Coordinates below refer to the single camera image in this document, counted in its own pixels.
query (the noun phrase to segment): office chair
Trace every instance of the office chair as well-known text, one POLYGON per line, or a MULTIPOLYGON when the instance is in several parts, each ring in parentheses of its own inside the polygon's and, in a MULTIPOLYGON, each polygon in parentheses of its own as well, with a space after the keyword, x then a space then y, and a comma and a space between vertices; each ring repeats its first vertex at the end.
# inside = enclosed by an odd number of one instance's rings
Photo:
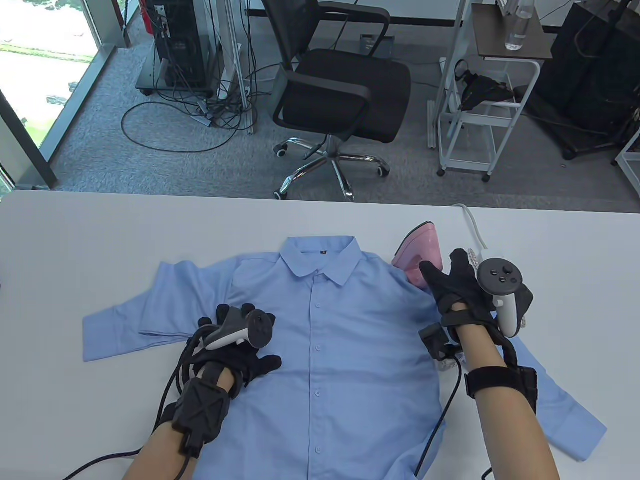
POLYGON ((280 127, 324 134, 320 145, 290 138, 276 145, 278 157, 287 153, 289 145, 307 150, 305 160, 311 162, 288 176, 274 192, 284 200, 291 184, 316 168, 330 164, 338 176, 344 196, 353 201, 351 185, 340 163, 365 162, 378 166, 378 175, 386 177, 390 168, 384 160, 368 155, 344 154, 340 144, 352 136, 383 143, 392 142, 404 120, 411 74, 406 65, 374 58, 391 17, 383 8, 350 5, 317 0, 263 0, 275 33, 282 63, 274 80, 269 111, 280 127), (334 15, 353 22, 383 24, 378 41, 368 56, 331 49, 309 50, 314 33, 324 15, 334 15), (296 70, 292 62, 300 63, 296 70))

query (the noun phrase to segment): shirt collar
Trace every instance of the shirt collar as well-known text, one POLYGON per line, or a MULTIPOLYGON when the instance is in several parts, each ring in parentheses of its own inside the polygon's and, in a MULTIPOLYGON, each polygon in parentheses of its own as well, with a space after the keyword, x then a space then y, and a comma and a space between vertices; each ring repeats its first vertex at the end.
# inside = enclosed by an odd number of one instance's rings
POLYGON ((316 271, 303 252, 340 252, 322 269, 330 280, 343 286, 362 258, 360 245, 355 237, 295 237, 288 238, 280 250, 280 256, 297 277, 316 271))

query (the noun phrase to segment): blue shirt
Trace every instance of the blue shirt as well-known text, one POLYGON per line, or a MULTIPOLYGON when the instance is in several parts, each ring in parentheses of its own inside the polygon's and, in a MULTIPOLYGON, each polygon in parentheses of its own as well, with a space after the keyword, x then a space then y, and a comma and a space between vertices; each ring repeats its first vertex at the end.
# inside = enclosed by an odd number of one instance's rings
POLYGON ((84 359, 182 341, 219 303, 247 302, 276 315, 260 354, 282 368, 233 400, 194 479, 411 478, 442 412, 417 332, 440 314, 353 237, 291 238, 205 269, 163 264, 151 291, 84 320, 84 359))

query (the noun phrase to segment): plastic bottle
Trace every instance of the plastic bottle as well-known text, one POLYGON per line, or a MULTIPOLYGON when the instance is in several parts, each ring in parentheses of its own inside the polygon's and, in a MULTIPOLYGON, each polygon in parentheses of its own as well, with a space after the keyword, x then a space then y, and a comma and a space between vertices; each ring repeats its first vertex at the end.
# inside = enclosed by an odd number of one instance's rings
POLYGON ((508 19, 507 38, 504 42, 507 50, 515 51, 522 48, 534 9, 535 0, 520 0, 518 3, 515 14, 508 19))

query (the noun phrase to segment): chrome chair base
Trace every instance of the chrome chair base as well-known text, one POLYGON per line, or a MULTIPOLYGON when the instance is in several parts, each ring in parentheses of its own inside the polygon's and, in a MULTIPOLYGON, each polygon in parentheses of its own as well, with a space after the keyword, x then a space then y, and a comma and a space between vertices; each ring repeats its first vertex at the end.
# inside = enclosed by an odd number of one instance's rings
POLYGON ((378 176, 383 178, 388 177, 389 173, 391 172, 391 168, 389 167, 387 162, 382 160, 382 158, 372 157, 370 155, 351 155, 341 153, 339 148, 339 140, 331 135, 327 137, 326 143, 321 148, 318 148, 317 145, 313 145, 312 143, 309 143, 308 141, 300 138, 289 138, 287 141, 276 145, 273 151, 278 157, 284 157, 287 154, 289 145, 297 145, 304 148, 305 150, 308 150, 309 152, 317 149, 317 152, 313 153, 310 156, 312 160, 309 163, 301 166, 290 176, 288 176, 284 180, 282 187, 273 193, 273 196, 277 200, 285 200, 287 198, 289 188, 291 187, 291 184, 293 182, 301 179, 306 174, 311 173, 312 171, 326 163, 331 164, 331 166, 333 167, 333 170, 338 177, 338 183, 340 184, 340 188, 342 189, 344 198, 346 198, 350 202, 355 201, 355 197, 353 196, 351 184, 349 183, 349 180, 344 175, 344 172, 340 167, 340 162, 344 161, 375 164, 378 166, 378 176))

